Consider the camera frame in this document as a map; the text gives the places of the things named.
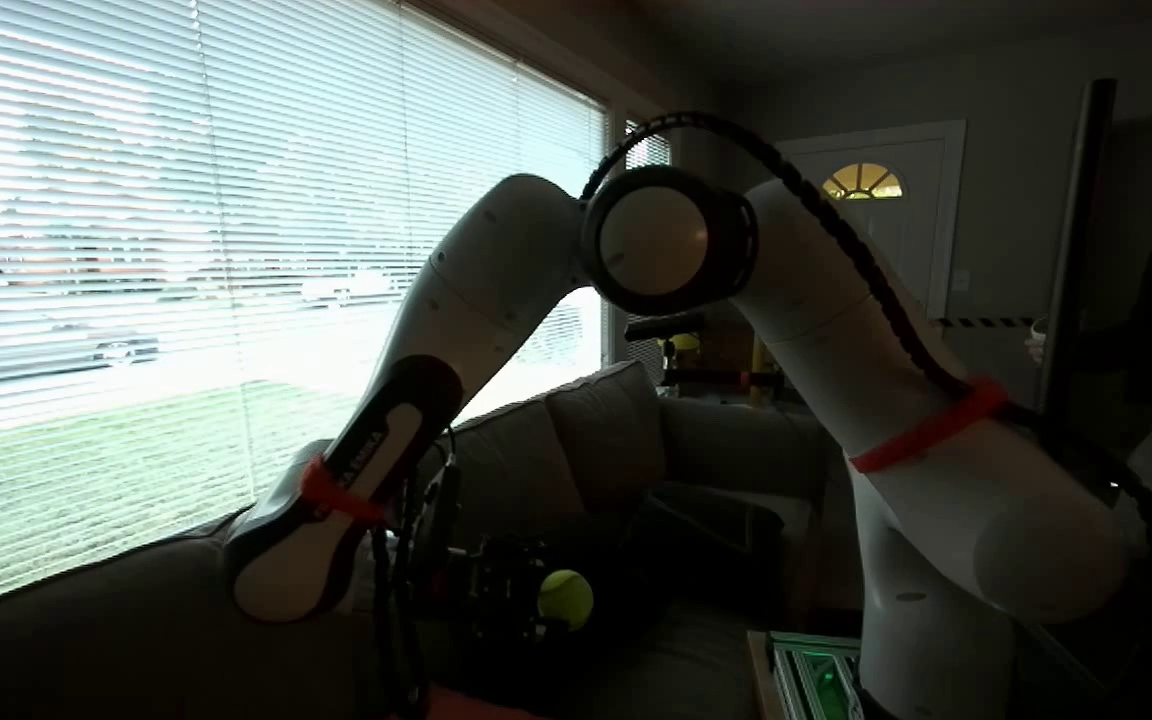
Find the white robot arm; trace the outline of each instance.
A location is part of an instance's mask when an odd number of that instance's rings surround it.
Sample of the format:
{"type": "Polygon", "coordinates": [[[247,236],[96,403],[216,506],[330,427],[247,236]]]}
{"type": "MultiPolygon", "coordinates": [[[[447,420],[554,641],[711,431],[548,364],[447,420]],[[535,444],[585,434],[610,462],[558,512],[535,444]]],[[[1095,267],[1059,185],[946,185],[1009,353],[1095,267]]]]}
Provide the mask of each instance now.
{"type": "Polygon", "coordinates": [[[1112,512],[995,423],[988,389],[948,397],[908,360],[822,211],[784,185],[737,197],[639,168],[585,198],[514,176],[447,233],[349,431],[238,520],[238,602],[262,620],[334,606],[392,484],[580,284],[639,314],[734,299],[856,459],[862,679],[888,710],[1006,716],[1009,617],[1078,620],[1120,587],[1112,512]]]}

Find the window blinds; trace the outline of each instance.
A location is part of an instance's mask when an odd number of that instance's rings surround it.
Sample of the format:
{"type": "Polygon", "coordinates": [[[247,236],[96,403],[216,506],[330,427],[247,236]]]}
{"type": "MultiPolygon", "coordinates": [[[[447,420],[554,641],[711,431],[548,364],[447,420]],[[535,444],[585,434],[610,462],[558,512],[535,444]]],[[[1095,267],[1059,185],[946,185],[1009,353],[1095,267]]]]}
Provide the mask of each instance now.
{"type": "MultiPolygon", "coordinates": [[[[600,153],[594,99],[397,4],[0,4],[0,592],[264,496],[447,224],[600,153]]],[[[596,364],[575,293],[473,412],[596,364]]]]}

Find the yellow ball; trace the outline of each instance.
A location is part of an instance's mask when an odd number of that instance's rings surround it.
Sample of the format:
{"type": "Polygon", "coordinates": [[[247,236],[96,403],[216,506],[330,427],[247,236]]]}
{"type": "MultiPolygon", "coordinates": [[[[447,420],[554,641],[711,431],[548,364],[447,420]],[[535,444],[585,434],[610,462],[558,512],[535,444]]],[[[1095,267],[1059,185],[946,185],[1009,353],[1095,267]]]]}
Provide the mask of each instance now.
{"type": "Polygon", "coordinates": [[[535,617],[554,624],[568,624],[572,633],[594,617],[594,582],[572,573],[558,569],[542,581],[535,617]]]}
{"type": "Polygon", "coordinates": [[[667,337],[673,339],[673,353],[690,357],[690,353],[701,353],[701,337],[693,330],[681,330],[681,337],[667,337]]]}

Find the white wall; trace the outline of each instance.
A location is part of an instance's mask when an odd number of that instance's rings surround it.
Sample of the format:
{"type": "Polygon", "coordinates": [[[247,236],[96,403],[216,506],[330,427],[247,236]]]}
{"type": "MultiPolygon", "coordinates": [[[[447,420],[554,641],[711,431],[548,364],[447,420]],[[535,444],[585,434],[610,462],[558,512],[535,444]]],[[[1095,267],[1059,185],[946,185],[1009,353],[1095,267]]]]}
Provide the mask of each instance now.
{"type": "MultiPolygon", "coordinates": [[[[741,118],[777,138],[961,117],[970,137],[957,267],[974,272],[974,293],[957,293],[951,310],[1000,314],[1050,307],[1078,117],[1095,76],[1120,81],[1118,123],[1139,123],[1152,111],[1152,25],[888,68],[784,76],[777,88],[741,93],[737,108],[741,118]]],[[[1125,153],[1146,165],[1139,153],[1152,146],[1132,138],[1125,153]]],[[[1146,168],[1118,165],[1118,185],[1139,185],[1132,172],[1146,168]]],[[[1095,254],[1120,248],[1139,254],[1152,242],[1152,191],[1118,191],[1118,206],[1095,211],[1120,217],[1112,224],[1095,218],[1103,233],[1095,236],[1095,254]]]]}

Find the parked car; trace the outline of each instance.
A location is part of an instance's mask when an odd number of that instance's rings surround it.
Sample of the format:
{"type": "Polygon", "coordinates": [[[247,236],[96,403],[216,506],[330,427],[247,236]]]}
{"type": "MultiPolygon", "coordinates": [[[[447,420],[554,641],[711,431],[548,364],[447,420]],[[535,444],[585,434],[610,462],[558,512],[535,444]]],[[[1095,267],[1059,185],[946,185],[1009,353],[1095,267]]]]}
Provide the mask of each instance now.
{"type": "Polygon", "coordinates": [[[152,364],[156,357],[161,339],[135,328],[0,310],[0,378],[152,364]]]}
{"type": "Polygon", "coordinates": [[[300,299],[312,307],[330,304],[379,304],[392,299],[397,284],[378,267],[358,267],[353,277],[322,277],[300,284],[300,299]]]}

